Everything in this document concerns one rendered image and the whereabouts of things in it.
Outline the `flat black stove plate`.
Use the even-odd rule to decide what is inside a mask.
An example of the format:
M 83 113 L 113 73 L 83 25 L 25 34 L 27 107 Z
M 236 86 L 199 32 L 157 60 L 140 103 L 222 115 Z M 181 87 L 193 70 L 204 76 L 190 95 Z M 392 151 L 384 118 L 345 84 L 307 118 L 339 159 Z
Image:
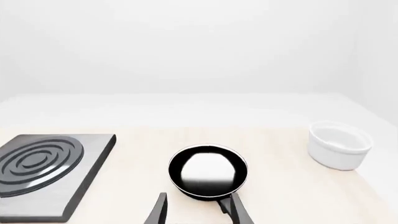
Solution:
M 65 223 L 115 134 L 20 134 L 0 147 L 0 223 Z

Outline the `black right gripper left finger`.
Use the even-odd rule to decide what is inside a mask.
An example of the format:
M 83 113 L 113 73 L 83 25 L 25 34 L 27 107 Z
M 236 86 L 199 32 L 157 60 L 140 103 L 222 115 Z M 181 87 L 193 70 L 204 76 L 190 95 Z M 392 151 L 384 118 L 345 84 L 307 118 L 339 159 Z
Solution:
M 165 224 L 167 218 L 167 194 L 162 192 L 144 224 Z

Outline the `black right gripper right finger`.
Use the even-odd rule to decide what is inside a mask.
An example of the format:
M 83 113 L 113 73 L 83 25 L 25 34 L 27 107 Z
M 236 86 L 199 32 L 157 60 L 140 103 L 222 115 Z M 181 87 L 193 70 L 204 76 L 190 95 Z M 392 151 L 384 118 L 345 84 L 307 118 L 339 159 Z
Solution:
M 231 194 L 230 207 L 233 224 L 254 224 L 237 193 Z

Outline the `white ceramic ramekin bowl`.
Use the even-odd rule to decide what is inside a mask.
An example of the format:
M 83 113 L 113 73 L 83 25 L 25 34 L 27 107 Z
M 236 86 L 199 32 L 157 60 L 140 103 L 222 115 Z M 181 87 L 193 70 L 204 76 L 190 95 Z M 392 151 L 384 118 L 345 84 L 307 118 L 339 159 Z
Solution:
M 345 123 L 317 121 L 308 129 L 309 156 L 331 169 L 357 169 L 373 147 L 374 141 L 369 134 Z

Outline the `black frying pan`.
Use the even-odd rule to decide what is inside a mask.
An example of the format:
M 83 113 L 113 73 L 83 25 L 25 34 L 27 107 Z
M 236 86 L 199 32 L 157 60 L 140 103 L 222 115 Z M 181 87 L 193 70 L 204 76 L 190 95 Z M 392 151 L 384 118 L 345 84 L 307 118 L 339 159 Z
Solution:
M 229 147 L 197 144 L 176 152 L 170 158 L 168 173 L 181 193 L 199 201 L 216 202 L 230 217 L 231 194 L 238 193 L 247 181 L 248 164 Z

